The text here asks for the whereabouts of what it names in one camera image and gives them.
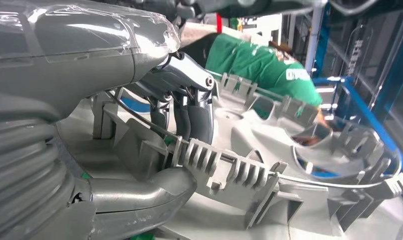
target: metal rod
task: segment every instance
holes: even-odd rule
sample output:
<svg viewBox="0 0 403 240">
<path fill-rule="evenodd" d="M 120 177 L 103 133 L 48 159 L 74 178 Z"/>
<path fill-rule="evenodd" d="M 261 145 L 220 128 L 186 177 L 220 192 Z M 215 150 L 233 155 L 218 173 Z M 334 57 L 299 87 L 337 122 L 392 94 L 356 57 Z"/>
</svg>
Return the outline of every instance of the metal rod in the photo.
<svg viewBox="0 0 403 240">
<path fill-rule="evenodd" d="M 375 186 L 378 186 L 382 183 L 382 182 L 377 182 L 377 183 L 373 183 L 373 184 L 364 184 L 364 185 L 348 185 L 348 184 L 337 184 L 337 183 L 328 183 L 328 182 L 301 179 L 298 177 L 287 176 L 287 175 L 283 175 L 279 172 L 273 172 L 273 171 L 269 172 L 269 175 L 274 175 L 280 179 L 284 179 L 284 180 L 288 180 L 288 181 L 292 181 L 292 182 L 296 182 L 296 183 L 309 184 L 309 185 L 327 187 L 327 188 L 339 188 L 339 189 L 368 189 L 368 188 L 373 188 Z"/>
<path fill-rule="evenodd" d="M 402 45 L 403 41 L 403 20 L 400 23 L 399 30 L 397 31 L 396 37 L 393 41 L 393 46 L 391 47 L 390 52 L 388 53 L 387 60 L 385 61 L 385 65 L 382 69 L 381 75 L 379 76 L 377 85 L 375 86 L 375 94 L 372 95 L 371 101 L 368 104 L 368 108 L 372 109 L 373 105 L 377 101 L 378 94 L 380 94 L 382 87 L 380 87 L 384 80 L 387 78 L 390 72 L 390 68 L 393 66 L 393 62 L 396 59 L 396 55 L 399 52 L 399 48 Z"/>
<path fill-rule="evenodd" d="M 318 35 L 320 33 L 323 12 L 324 9 L 322 7 L 318 7 L 313 10 L 313 18 L 311 21 L 312 30 L 310 31 L 309 44 L 306 53 L 306 61 L 304 64 L 304 68 L 306 69 L 309 76 L 312 74 L 312 68 L 314 66 L 315 61 L 315 54 L 317 53 Z"/>
<path fill-rule="evenodd" d="M 296 15 L 292 14 L 290 15 L 290 26 L 289 26 L 289 31 L 288 31 L 288 46 L 293 49 L 293 43 L 294 43 L 294 32 L 296 28 Z"/>
<path fill-rule="evenodd" d="M 109 91 L 106 91 L 106 93 L 116 104 L 118 104 L 120 107 L 125 109 L 125 111 L 127 111 L 132 116 L 136 117 L 141 122 L 149 125 L 150 127 L 154 128 L 156 131 L 159 131 L 160 133 L 165 134 L 166 136 L 170 136 L 170 137 L 174 138 L 175 140 L 178 139 L 177 135 L 173 134 L 172 132 L 169 132 L 166 129 L 163 129 L 162 127 L 160 127 L 160 126 L 152 123 L 151 121 L 145 119 L 144 117 L 140 116 L 138 113 L 136 113 L 135 111 L 130 109 L 127 105 L 125 105 L 121 100 L 115 98 L 115 96 L 112 93 L 110 93 Z M 182 143 L 188 144 L 188 141 L 182 140 Z"/>
<path fill-rule="evenodd" d="M 212 74 L 212 75 L 215 75 L 215 76 L 218 76 L 218 77 L 222 77 L 222 74 L 219 74 L 219 73 L 217 73 L 217 72 L 210 71 L 210 70 L 207 70 L 207 69 L 205 69 L 205 70 L 206 70 L 206 72 L 208 72 L 208 73 L 210 73 L 210 74 Z"/>
</svg>

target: metal wire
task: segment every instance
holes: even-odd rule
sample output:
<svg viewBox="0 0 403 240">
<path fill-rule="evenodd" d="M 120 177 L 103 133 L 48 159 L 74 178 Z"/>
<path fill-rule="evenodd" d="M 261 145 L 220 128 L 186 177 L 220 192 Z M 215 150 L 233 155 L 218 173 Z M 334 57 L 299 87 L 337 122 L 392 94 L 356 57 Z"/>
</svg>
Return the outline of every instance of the metal wire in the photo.
<svg viewBox="0 0 403 240">
<path fill-rule="evenodd" d="M 144 117 L 142 117 L 141 115 L 139 115 L 138 113 L 136 113 L 135 111 L 133 111 L 132 109 L 130 109 L 126 104 L 124 104 L 121 100 L 115 98 L 115 96 L 110 93 L 109 91 L 106 91 L 107 95 L 119 106 L 121 106 L 123 109 L 125 109 L 125 111 L 127 111 L 129 114 L 131 114 L 132 116 L 136 117 L 138 120 L 140 120 L 141 122 L 149 125 L 151 128 L 155 129 L 156 131 L 160 132 L 161 134 L 165 134 L 166 136 L 172 137 L 175 140 L 178 139 L 178 136 L 173 134 L 172 132 L 167 131 L 166 129 L 152 123 L 151 121 L 145 119 Z M 188 141 L 186 140 L 182 140 L 183 144 L 189 144 Z"/>
<path fill-rule="evenodd" d="M 381 181 L 381 182 L 372 183 L 372 184 L 349 185 L 349 184 L 337 184 L 337 183 L 328 183 L 328 182 L 301 179 L 298 177 L 287 176 L 287 175 L 283 175 L 279 172 L 273 172 L 273 171 L 269 172 L 269 175 L 273 175 L 273 176 L 279 177 L 280 179 L 284 179 L 284 180 L 288 180 L 288 181 L 292 181 L 292 182 L 296 182 L 296 183 L 308 184 L 308 185 L 314 185 L 314 186 L 320 186 L 320 187 L 327 187 L 327 188 L 338 188 L 338 189 L 368 189 L 368 188 L 378 186 L 382 183 L 382 181 Z"/>
<path fill-rule="evenodd" d="M 214 72 L 214 71 L 210 71 L 210 70 L 207 70 L 207 69 L 205 69 L 208 73 L 210 73 L 210 74 L 212 74 L 212 75 L 215 75 L 215 76 L 218 76 L 218 77 L 221 77 L 222 78 L 222 74 L 219 74 L 219 73 L 217 73 L 217 72 Z"/>
<path fill-rule="evenodd" d="M 335 2 L 334 0 L 330 0 L 329 3 L 343 15 L 350 16 L 350 15 L 362 13 L 366 9 L 370 8 L 377 1 L 378 0 L 367 0 L 364 4 L 361 4 L 360 6 L 355 7 L 355 8 L 346 8 L 346 7 L 342 6 L 341 4 Z"/>
</svg>

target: grey plastic housing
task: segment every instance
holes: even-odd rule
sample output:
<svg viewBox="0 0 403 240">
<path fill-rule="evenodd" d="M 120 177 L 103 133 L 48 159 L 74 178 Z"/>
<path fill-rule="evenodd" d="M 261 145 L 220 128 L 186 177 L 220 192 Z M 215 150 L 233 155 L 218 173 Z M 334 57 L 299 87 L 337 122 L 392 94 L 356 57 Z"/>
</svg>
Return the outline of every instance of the grey plastic housing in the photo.
<svg viewBox="0 0 403 240">
<path fill-rule="evenodd" d="M 85 0 L 0 0 L 0 240 L 126 239 L 187 202 L 197 184 L 184 168 L 147 182 L 86 181 L 49 143 L 52 123 L 80 100 L 138 81 L 179 45 L 157 13 Z"/>
<path fill-rule="evenodd" d="M 180 46 L 158 13 L 87 0 L 0 0 L 0 120 L 54 122 L 141 79 Z"/>
</svg>

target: blue metal frame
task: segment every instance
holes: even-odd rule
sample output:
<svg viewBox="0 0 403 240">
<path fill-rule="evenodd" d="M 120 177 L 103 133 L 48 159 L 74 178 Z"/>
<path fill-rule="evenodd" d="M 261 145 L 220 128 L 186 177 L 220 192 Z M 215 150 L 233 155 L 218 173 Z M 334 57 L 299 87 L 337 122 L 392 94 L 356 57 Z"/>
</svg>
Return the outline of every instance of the blue metal frame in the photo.
<svg viewBox="0 0 403 240">
<path fill-rule="evenodd" d="M 318 46 L 316 48 L 315 63 L 316 71 L 312 73 L 312 76 L 319 77 L 322 74 L 324 67 L 324 58 L 327 53 L 328 39 L 330 38 L 330 28 L 327 25 L 330 11 L 330 3 L 327 3 L 323 9 L 322 24 L 319 31 Z"/>
<path fill-rule="evenodd" d="M 384 121 L 403 89 L 403 42 L 399 52 L 392 63 L 388 78 L 382 86 L 381 93 L 373 109 L 374 114 L 380 121 Z"/>
<path fill-rule="evenodd" d="M 382 124 L 378 121 L 375 115 L 368 109 L 368 106 L 365 104 L 362 97 L 358 94 L 355 88 L 352 86 L 350 77 L 322 77 L 322 78 L 315 78 L 313 79 L 313 83 L 317 85 L 324 85 L 324 84 L 337 84 L 342 87 L 345 93 L 350 98 L 350 102 L 356 105 L 356 108 L 360 114 L 362 114 L 362 120 L 372 127 L 375 132 L 378 134 L 382 142 L 393 152 L 398 151 L 402 163 L 402 171 L 403 171 L 403 154 L 399 151 L 398 146 L 396 145 L 395 141 L 391 138 L 391 136 L 387 133 L 384 129 Z"/>
</svg>

